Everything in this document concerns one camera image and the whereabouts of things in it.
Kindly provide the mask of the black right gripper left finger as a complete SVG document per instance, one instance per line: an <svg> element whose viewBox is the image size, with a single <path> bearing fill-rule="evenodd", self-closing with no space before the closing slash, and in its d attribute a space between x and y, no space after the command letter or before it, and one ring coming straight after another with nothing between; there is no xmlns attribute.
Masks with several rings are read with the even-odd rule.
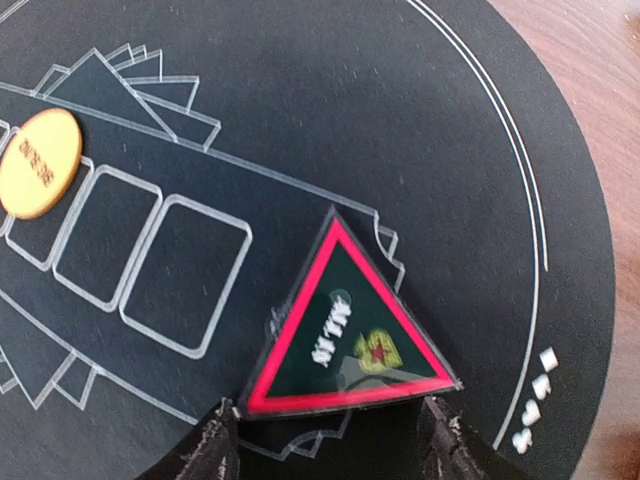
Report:
<svg viewBox="0 0 640 480"><path fill-rule="evenodd" d="M223 398L175 447L138 476L138 479L239 478L238 419L228 398Z"/></svg>

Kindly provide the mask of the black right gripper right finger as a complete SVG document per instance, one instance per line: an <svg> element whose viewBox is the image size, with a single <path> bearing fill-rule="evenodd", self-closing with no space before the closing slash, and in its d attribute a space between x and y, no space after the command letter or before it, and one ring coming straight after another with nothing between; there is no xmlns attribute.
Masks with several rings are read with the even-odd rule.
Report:
<svg viewBox="0 0 640 480"><path fill-rule="evenodd" d="M496 452L443 398L426 396L419 414L422 479L529 479Z"/></svg>

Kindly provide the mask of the red triangle all-in marker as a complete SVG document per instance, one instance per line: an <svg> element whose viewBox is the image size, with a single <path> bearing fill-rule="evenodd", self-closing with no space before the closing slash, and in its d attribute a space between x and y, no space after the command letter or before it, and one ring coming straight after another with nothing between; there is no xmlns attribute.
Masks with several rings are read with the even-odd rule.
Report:
<svg viewBox="0 0 640 480"><path fill-rule="evenodd" d="M249 378L243 414L320 415L462 387L344 217L329 209Z"/></svg>

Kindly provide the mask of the orange big blind button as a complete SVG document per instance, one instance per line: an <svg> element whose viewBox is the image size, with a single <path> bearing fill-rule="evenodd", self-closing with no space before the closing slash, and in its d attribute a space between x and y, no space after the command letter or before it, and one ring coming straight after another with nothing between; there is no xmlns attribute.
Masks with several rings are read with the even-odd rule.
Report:
<svg viewBox="0 0 640 480"><path fill-rule="evenodd" d="M79 168L83 138L67 110L52 108L26 121L1 160L1 205L11 216L32 220L64 196Z"/></svg>

